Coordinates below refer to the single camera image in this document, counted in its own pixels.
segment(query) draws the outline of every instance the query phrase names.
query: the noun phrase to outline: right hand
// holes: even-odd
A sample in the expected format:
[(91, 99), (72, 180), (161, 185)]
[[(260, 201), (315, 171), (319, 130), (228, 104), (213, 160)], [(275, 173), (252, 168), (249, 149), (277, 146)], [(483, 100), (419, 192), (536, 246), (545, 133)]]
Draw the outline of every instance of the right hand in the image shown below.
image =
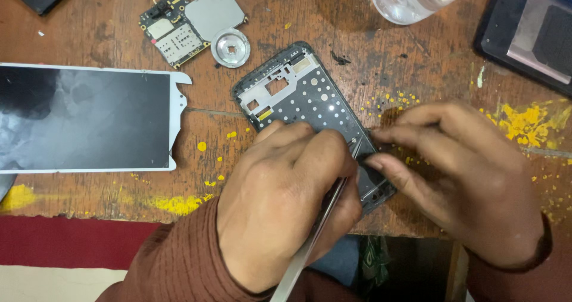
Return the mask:
[(448, 176), (433, 185), (390, 154), (367, 159), (482, 259), (508, 269), (534, 258), (544, 228), (526, 160), (480, 112), (459, 104), (418, 106), (372, 137), (417, 151)]

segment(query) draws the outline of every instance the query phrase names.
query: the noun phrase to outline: black debris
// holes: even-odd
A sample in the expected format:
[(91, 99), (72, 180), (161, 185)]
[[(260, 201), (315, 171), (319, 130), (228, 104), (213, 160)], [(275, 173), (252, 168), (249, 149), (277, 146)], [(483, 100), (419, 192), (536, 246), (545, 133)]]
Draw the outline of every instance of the black debris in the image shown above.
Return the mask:
[(338, 62), (338, 65), (345, 65), (345, 64), (351, 64), (352, 63), (349, 59), (345, 58), (345, 56), (344, 57), (336, 56), (336, 53), (334, 53), (333, 50), (330, 51), (330, 53), (332, 53), (332, 58), (333, 58), (333, 60)]

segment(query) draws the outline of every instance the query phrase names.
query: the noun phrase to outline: left hand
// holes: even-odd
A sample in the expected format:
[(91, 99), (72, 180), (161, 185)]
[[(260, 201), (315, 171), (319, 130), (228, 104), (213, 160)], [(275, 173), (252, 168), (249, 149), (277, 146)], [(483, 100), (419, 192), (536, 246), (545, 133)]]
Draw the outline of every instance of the left hand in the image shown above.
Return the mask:
[(218, 202), (218, 242), (231, 276), (259, 293), (278, 284), (306, 240), (325, 193), (348, 182), (308, 264), (361, 218), (357, 162), (335, 130), (276, 120), (240, 158)]

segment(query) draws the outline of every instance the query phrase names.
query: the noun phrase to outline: wood grain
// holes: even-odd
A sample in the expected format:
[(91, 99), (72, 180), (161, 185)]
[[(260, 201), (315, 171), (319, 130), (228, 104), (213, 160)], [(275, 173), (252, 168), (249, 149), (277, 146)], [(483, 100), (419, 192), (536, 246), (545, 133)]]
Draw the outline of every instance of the wood grain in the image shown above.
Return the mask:
[[(137, 25), (139, 14), (152, 1), (63, 0), (47, 17), (40, 18), (19, 0), (0, 0), (0, 61), (172, 70)], [(555, 101), (544, 106), (551, 112), (546, 119), (569, 106), (568, 101), (558, 101), (560, 95), (473, 52), (471, 45), (486, 0), (455, 1), (408, 27), (384, 20), (370, 0), (236, 1), (249, 17), (239, 29), (251, 43), (251, 57), (238, 69), (217, 69), (212, 55), (205, 51), (182, 66), (181, 71), (193, 78), (194, 85), (181, 87), (188, 109), (182, 114), (182, 130), (173, 148), (178, 164), (175, 171), (20, 175), (15, 183), (18, 188), (11, 193), (19, 198), (5, 201), (0, 213), (176, 220), (209, 195), (220, 194), (224, 181), (218, 176), (231, 173), (254, 138), (231, 98), (232, 86), (297, 40), (313, 46), (368, 128), (389, 126), (402, 109), (430, 101), (458, 100), (482, 108), (483, 114), (498, 114), (495, 120), (506, 119), (505, 104), (525, 111), (533, 102)], [(292, 26), (285, 29), (288, 22)], [(331, 50), (352, 63), (335, 65)], [(479, 87), (477, 78), (483, 66)], [(232, 131), (237, 137), (227, 138)], [(540, 147), (521, 147), (537, 177), (533, 184), (542, 209), (557, 227), (570, 230), (572, 128), (565, 125), (548, 133), (552, 139), (561, 138), (556, 151), (548, 150), (545, 142)], [(207, 144), (204, 152), (197, 149), (201, 141)], [(413, 169), (432, 174), (433, 167), (413, 153), (397, 148), (394, 152), (404, 160), (413, 158)], [(209, 186), (205, 181), (216, 184)], [(364, 218), (354, 232), (442, 236), (439, 228), (400, 194)]]

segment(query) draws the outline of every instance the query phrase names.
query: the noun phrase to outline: round metal piece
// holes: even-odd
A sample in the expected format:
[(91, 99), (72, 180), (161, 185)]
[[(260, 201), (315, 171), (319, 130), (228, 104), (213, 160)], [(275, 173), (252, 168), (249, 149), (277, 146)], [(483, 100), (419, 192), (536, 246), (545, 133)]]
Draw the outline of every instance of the round metal piece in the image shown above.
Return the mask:
[(247, 37), (234, 28), (219, 31), (211, 43), (214, 59), (222, 66), (237, 68), (247, 62), (250, 44)]

